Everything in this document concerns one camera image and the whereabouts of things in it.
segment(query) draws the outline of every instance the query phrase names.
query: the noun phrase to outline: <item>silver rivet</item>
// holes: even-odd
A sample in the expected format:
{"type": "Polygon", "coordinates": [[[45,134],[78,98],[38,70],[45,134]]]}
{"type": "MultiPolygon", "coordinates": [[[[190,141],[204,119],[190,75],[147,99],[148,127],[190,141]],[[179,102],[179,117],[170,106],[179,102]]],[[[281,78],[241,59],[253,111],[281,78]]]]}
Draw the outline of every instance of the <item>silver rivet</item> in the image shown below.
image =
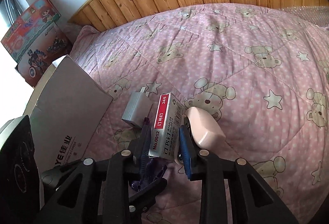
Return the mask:
{"type": "Polygon", "coordinates": [[[136,207],[134,206],[129,206],[129,212],[135,212],[136,210],[136,207]]]}
{"type": "Polygon", "coordinates": [[[121,155],[122,155],[122,156],[130,156],[130,154],[131,154],[131,151],[129,151],[129,150],[123,150],[123,151],[121,152],[121,155]]]}
{"type": "Polygon", "coordinates": [[[91,158],[87,158],[83,161],[84,165],[91,165],[93,163],[93,160],[91,158]]]}
{"type": "Polygon", "coordinates": [[[243,158],[239,158],[239,159],[237,160],[237,163],[238,163],[239,165],[245,165],[245,164],[247,163],[247,161],[246,161],[245,159],[243,159],[243,158]]]}
{"type": "Polygon", "coordinates": [[[202,156],[208,156],[209,152],[207,150],[200,150],[199,154],[202,156]]]}

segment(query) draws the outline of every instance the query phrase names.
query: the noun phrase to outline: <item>white and red box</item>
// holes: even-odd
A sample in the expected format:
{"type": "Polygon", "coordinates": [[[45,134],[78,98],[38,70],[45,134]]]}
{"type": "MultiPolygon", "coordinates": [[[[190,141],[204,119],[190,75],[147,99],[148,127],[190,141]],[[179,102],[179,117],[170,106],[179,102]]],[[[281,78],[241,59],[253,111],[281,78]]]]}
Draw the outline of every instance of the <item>white and red box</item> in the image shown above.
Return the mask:
{"type": "Polygon", "coordinates": [[[183,105],[172,93],[165,93],[160,96],[149,150],[150,157],[174,161],[182,114],[183,105]]]}

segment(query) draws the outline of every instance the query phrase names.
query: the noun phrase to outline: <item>pink quilt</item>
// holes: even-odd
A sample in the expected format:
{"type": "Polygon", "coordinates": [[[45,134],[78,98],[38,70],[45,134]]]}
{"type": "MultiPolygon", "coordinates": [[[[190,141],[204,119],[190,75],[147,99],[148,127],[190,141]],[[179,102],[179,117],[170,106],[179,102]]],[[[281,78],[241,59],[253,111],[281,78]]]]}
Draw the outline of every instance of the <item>pink quilt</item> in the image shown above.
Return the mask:
{"type": "MultiPolygon", "coordinates": [[[[208,4],[99,33],[84,27],[71,57],[111,96],[85,156],[110,158],[138,133],[121,116],[133,91],[172,92],[207,110],[226,134],[217,154],[245,158],[300,223],[329,193],[329,31],[285,12],[208,4]]],[[[145,223],[199,223],[200,182],[171,163],[145,223]]]]}

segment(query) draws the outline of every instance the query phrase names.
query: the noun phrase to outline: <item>white cardboard box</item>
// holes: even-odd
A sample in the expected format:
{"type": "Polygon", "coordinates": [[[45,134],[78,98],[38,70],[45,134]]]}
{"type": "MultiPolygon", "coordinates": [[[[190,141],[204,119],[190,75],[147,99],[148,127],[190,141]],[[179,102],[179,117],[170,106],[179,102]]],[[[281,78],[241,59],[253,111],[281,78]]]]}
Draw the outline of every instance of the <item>white cardboard box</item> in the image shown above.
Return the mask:
{"type": "Polygon", "coordinates": [[[24,111],[39,173],[82,158],[112,100],[70,56],[54,61],[24,111]]]}

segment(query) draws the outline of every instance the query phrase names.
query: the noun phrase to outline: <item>barcode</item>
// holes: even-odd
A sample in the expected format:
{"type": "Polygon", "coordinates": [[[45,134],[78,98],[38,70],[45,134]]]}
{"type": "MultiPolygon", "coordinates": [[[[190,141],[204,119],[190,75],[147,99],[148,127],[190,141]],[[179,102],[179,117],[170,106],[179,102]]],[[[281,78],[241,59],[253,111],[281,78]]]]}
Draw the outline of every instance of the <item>barcode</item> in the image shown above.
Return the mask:
{"type": "Polygon", "coordinates": [[[180,127],[182,117],[182,107],[177,103],[176,115],[174,123],[180,127]]]}

